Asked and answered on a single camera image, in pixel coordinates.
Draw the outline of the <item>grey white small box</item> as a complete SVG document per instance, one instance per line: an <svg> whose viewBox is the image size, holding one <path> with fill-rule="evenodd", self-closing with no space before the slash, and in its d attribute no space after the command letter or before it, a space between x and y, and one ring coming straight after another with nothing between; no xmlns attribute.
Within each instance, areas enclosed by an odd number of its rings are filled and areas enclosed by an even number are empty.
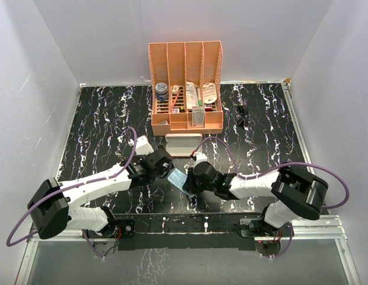
<svg viewBox="0 0 368 285"><path fill-rule="evenodd" d="M205 110L202 106L192 108L192 127L203 128L205 122Z"/></svg>

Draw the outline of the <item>orange desk organizer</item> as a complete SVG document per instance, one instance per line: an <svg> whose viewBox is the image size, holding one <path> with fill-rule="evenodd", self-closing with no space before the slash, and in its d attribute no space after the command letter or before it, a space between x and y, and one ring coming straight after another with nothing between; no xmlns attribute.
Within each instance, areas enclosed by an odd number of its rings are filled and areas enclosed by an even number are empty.
<svg viewBox="0 0 368 285"><path fill-rule="evenodd" d="M224 113L221 101L221 72L223 48L219 41L150 43L148 59L153 89L151 126L155 136L167 134L220 134L223 131ZM197 106L205 110L203 128L192 127L192 110L186 107L186 82L195 85ZM155 85L164 82L169 88L168 101L158 101ZM203 102L203 85L214 83L217 100L212 104ZM175 94L173 85L179 85L181 94L171 109ZM168 125L158 125L167 120Z"/></svg>

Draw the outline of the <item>blue cleaning cloth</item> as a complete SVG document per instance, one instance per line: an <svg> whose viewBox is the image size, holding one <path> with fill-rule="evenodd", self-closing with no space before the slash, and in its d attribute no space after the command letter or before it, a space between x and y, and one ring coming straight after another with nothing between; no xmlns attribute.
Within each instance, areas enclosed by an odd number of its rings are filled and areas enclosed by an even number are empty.
<svg viewBox="0 0 368 285"><path fill-rule="evenodd" d="M167 180L175 186L180 192L188 196L189 198L194 197L194 194L184 190L183 186L186 182L187 175L181 172L179 169L173 169L170 174L167 176Z"/></svg>

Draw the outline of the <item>pink glasses case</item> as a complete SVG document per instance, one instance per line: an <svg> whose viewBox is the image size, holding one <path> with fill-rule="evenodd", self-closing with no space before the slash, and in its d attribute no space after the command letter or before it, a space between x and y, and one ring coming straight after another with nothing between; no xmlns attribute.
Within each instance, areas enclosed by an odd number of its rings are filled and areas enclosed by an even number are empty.
<svg viewBox="0 0 368 285"><path fill-rule="evenodd" d="M167 134L166 151L172 157L189 157L202 141L202 134Z"/></svg>

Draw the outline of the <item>red pencil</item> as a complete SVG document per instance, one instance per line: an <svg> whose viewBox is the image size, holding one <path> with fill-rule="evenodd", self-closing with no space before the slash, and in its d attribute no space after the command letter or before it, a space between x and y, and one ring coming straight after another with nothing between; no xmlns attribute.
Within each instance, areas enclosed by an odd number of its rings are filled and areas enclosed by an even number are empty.
<svg viewBox="0 0 368 285"><path fill-rule="evenodd" d="M182 89L179 88L178 91L177 91L177 93L176 93L176 95L175 95L175 97L174 97L174 99L173 99L173 101L172 101L171 109L174 109L175 108L175 104L176 104L176 102L177 102L177 100L178 100L178 98L179 98L179 96L181 94L181 91L182 91Z"/></svg>

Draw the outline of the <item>black sunglasses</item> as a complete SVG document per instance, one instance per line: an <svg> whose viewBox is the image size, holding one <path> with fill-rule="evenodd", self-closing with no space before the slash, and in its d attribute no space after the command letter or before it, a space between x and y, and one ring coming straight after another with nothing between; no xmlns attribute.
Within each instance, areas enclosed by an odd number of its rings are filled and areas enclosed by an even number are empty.
<svg viewBox="0 0 368 285"><path fill-rule="evenodd" d="M239 119L237 125L241 128L245 128L249 121L249 112L246 103L239 104L238 107Z"/></svg>

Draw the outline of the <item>oval beige tag package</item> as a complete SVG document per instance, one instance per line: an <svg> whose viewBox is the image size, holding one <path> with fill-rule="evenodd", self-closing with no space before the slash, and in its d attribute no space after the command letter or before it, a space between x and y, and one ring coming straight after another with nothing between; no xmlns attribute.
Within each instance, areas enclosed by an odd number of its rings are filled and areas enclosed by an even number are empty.
<svg viewBox="0 0 368 285"><path fill-rule="evenodd" d="M217 100L217 90L214 83L205 83L203 85L203 102L205 104L212 104Z"/></svg>

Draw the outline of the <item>small white card box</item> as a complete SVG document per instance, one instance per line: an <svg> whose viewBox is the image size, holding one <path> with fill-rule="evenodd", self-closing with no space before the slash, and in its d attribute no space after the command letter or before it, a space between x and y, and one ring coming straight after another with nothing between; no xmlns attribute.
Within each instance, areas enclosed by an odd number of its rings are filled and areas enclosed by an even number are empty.
<svg viewBox="0 0 368 285"><path fill-rule="evenodd" d="M177 94L180 90L180 86L179 85L173 85L172 87L172 94Z"/></svg>

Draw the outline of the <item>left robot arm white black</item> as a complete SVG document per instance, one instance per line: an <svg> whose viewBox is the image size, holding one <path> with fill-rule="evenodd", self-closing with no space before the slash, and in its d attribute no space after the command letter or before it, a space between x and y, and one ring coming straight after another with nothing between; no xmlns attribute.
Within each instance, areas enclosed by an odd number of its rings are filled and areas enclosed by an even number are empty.
<svg viewBox="0 0 368 285"><path fill-rule="evenodd" d="M112 237L120 226L110 208L87 208L85 204L114 192L149 185L157 178L165 178L173 168L172 156L159 147L150 154L136 155L129 162L76 181L46 179L27 208L42 240L68 229Z"/></svg>

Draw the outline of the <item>white tube package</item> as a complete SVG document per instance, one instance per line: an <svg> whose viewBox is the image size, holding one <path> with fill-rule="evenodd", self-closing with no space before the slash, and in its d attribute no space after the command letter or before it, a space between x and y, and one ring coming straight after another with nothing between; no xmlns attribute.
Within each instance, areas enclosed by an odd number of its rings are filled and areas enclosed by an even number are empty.
<svg viewBox="0 0 368 285"><path fill-rule="evenodd" d="M196 93L196 88L194 83L186 82L186 107L191 110L194 106L198 104L198 97Z"/></svg>

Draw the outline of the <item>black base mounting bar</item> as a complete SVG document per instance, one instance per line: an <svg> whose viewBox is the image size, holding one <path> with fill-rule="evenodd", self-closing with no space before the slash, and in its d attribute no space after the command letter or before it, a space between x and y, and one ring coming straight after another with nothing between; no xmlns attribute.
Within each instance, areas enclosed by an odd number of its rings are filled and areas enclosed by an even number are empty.
<svg viewBox="0 0 368 285"><path fill-rule="evenodd" d="M292 235L286 223L277 234L250 233L249 222L259 219L248 213L117 214L112 233L87 230L88 237L115 242L119 251L137 249L237 248L254 251L258 242L280 242Z"/></svg>

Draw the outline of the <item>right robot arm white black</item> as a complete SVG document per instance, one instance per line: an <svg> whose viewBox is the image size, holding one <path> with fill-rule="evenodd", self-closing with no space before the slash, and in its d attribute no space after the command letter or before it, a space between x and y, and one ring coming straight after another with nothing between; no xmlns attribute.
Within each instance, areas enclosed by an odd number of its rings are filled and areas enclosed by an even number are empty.
<svg viewBox="0 0 368 285"><path fill-rule="evenodd" d="M182 189L189 194L210 191L223 200L275 197L258 219L236 226L249 236L275 236L286 223L299 217L318 220L328 184L298 166L284 166L266 175L238 175L214 169L207 161L188 170Z"/></svg>

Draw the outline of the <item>blue white round tin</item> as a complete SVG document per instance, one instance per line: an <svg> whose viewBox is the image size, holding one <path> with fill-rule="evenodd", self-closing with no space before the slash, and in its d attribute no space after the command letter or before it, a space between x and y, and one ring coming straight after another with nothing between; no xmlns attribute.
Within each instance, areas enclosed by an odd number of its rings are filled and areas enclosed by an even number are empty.
<svg viewBox="0 0 368 285"><path fill-rule="evenodd" d="M157 83L155 85L156 98L158 101L168 101L169 99L169 88L164 82Z"/></svg>

